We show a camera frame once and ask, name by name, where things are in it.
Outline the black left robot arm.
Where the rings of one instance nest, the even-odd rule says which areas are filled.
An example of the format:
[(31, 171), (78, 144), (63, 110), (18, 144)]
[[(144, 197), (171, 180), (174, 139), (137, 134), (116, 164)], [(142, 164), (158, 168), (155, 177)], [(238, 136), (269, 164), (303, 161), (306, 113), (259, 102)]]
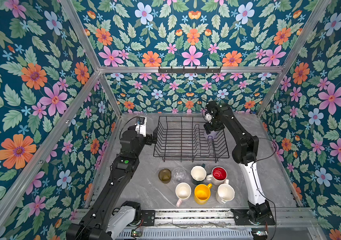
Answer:
[(115, 240), (129, 224), (141, 220), (138, 203), (128, 202), (115, 215), (112, 212), (139, 165), (141, 151), (156, 142), (157, 132), (142, 135), (129, 127), (122, 134), (120, 152), (111, 165), (107, 183), (79, 224), (70, 225), (68, 240)]

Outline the aluminium frame post left rear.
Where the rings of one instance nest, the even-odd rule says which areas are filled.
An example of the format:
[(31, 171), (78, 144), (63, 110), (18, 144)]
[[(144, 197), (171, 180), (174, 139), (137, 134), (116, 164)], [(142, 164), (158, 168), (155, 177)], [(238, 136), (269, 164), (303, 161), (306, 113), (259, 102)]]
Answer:
[(101, 64), (96, 56), (96, 53), (87, 37), (84, 27), (81, 23), (81, 20), (74, 8), (72, 1), (63, 0), (60, 1), (63, 10), (65, 11), (68, 20), (70, 21), (74, 32), (76, 33), (79, 43), (81, 44), (83, 50), (87, 58), (90, 61), (91, 67), (95, 74), (97, 75), (97, 79), (100, 79), (101, 86), (104, 88), (106, 96), (112, 106), (113, 111), (116, 114), (116, 117), (119, 119), (121, 117), (121, 110), (117, 104), (117, 100), (112, 92), (112, 88), (110, 87), (109, 83), (107, 82), (106, 76), (104, 73), (100, 71)]

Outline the aluminium frame post right rear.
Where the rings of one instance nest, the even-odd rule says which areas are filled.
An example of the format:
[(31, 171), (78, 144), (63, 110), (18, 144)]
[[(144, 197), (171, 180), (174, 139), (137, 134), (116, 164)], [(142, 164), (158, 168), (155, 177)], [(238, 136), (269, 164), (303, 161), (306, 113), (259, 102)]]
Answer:
[(297, 41), (294, 43), (292, 50), (288, 54), (284, 64), (282, 72), (276, 77), (274, 83), (271, 85), (268, 93), (266, 94), (265, 98), (263, 99), (263, 103), (261, 104), (260, 108), (257, 111), (257, 117), (261, 119), (263, 113), (265, 112), (268, 104), (271, 102), (272, 98), (274, 97), (275, 93), (277, 92), (280, 84), (284, 80), (284, 77), (287, 75), (288, 71), (290, 70), (291, 66), (295, 62), (296, 58), (299, 55), (300, 50), (305, 45), (309, 36), (313, 32), (314, 28), (320, 21), (320, 18), (326, 12), (327, 6), (331, 3), (331, 1), (320, 0), (317, 1), (314, 10), (310, 14), (307, 22), (304, 25), (302, 33), (299, 35)]

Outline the dark green mug white inside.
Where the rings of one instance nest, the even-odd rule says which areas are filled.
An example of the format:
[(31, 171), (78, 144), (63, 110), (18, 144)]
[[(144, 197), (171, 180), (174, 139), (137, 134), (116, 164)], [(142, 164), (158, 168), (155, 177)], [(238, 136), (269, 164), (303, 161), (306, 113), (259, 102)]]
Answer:
[(194, 185), (200, 185), (204, 182), (207, 176), (207, 171), (205, 169), (205, 164), (202, 164), (200, 166), (194, 166), (191, 169), (191, 177), (192, 177), (192, 183)]

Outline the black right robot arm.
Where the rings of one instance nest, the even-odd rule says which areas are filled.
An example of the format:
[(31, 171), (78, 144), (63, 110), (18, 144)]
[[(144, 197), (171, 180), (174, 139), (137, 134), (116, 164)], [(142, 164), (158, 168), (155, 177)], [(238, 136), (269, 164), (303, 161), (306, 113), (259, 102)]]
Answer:
[(232, 158), (240, 165), (248, 191), (248, 219), (256, 225), (271, 220), (275, 223), (270, 203), (261, 186), (257, 170), (259, 138), (251, 135), (238, 121), (230, 105), (210, 101), (204, 113), (207, 134), (228, 129), (235, 140)]

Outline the yellow mug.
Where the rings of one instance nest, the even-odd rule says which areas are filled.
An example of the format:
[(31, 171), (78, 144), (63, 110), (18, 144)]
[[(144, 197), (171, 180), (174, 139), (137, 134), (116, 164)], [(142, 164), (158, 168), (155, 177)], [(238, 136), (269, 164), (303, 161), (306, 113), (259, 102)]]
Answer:
[(204, 185), (200, 184), (195, 187), (194, 200), (199, 205), (204, 205), (211, 197), (212, 184)]

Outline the lilac plastic cup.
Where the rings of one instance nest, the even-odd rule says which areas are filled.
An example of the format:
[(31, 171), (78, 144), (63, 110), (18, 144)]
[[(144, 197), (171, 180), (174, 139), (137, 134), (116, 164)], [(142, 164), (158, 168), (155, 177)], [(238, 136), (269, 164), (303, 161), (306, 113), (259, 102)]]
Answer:
[(211, 131), (209, 134), (207, 134), (207, 132), (204, 132), (204, 137), (208, 141), (214, 141), (218, 137), (218, 134), (219, 134), (219, 132), (217, 132), (217, 131)]

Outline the amber textured glass cup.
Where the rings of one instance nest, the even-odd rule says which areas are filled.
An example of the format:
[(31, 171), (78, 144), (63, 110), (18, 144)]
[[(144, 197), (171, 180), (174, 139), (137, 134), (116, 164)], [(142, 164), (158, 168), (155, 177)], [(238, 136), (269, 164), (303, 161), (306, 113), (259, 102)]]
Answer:
[(158, 178), (162, 183), (168, 184), (172, 179), (172, 172), (169, 169), (162, 169), (158, 173)]

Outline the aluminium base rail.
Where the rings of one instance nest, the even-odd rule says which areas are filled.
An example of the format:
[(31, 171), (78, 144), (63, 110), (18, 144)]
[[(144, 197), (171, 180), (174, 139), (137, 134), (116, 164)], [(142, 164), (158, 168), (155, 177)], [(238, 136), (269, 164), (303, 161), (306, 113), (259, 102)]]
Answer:
[(128, 225), (115, 240), (324, 240), (309, 208), (276, 208), (275, 226), (237, 226), (232, 208), (155, 209), (153, 227)]

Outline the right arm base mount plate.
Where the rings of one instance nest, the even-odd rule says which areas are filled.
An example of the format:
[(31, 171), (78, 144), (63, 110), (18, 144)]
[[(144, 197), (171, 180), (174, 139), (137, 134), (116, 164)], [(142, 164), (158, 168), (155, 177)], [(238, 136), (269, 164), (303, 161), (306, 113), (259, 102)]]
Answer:
[(234, 221), (237, 226), (275, 226), (276, 221), (271, 212), (261, 216), (258, 219), (251, 220), (249, 209), (230, 209), (230, 212), (234, 215)]

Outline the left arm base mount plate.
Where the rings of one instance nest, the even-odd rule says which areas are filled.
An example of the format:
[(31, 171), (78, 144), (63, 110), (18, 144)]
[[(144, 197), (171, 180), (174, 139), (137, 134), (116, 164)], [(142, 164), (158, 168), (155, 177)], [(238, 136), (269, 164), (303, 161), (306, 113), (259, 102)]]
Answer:
[(140, 223), (141, 227), (153, 227), (156, 217), (155, 210), (141, 210), (140, 212)]

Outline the aluminium frame post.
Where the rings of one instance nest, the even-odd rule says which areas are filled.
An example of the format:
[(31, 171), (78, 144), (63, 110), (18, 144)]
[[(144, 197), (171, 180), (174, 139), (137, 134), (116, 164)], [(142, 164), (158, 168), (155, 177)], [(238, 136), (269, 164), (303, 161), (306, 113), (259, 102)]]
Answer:
[(268, 104), (271, 102), (272, 98), (274, 97), (275, 93), (277, 92), (280, 84), (284, 80), (284, 77), (287, 75), (288, 71), (290, 70), (291, 66), (295, 62), (296, 58), (299, 55), (300, 50), (305, 45), (309, 36), (313, 32), (314, 28), (320, 21), (320, 18), (326, 12), (327, 6), (331, 3), (331, 1), (320, 0), (317, 1), (314, 10), (310, 14), (307, 22), (304, 25), (302, 33), (299, 35), (297, 41), (294, 43), (292, 50), (288, 54), (284, 64), (282, 72), (276, 77), (274, 83), (271, 85), (268, 93), (266, 94), (265, 98), (263, 99), (263, 103), (261, 104), (260, 108), (257, 111), (257, 117), (261, 119), (263, 113), (265, 112)]
[(74, 32), (76, 33), (79, 43), (81, 44), (83, 50), (87, 58), (90, 61), (91, 67), (95, 74), (97, 75), (97, 79), (100, 79), (101, 86), (104, 88), (106, 96), (112, 106), (113, 111), (116, 114), (116, 117), (119, 119), (121, 117), (121, 110), (117, 104), (117, 100), (112, 92), (112, 88), (110, 87), (109, 83), (107, 82), (106, 76), (104, 73), (100, 71), (101, 64), (96, 56), (96, 53), (87, 37), (84, 27), (81, 23), (81, 20), (74, 8), (72, 1), (63, 0), (60, 1), (63, 10), (65, 11), (68, 20), (70, 21)]

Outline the clear glass cup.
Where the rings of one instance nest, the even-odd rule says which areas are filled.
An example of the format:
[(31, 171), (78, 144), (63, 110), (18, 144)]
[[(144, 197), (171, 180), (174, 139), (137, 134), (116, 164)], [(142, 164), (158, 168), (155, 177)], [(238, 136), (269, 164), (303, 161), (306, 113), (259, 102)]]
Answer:
[(172, 180), (177, 183), (181, 183), (186, 178), (186, 171), (183, 168), (175, 168), (172, 170)]

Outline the black hook rail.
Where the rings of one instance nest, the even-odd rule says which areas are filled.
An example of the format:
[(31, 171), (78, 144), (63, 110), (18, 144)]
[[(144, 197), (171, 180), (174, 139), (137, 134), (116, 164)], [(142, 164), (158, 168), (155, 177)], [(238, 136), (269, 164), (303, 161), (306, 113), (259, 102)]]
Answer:
[(159, 67), (158, 73), (162, 74), (217, 74), (221, 67)]

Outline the white mug red inside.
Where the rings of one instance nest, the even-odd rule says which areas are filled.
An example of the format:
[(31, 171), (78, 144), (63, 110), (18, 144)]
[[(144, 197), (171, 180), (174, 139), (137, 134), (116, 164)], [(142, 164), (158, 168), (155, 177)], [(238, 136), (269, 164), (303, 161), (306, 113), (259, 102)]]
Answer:
[(210, 181), (213, 185), (221, 185), (227, 180), (228, 173), (223, 167), (214, 167), (206, 180)]

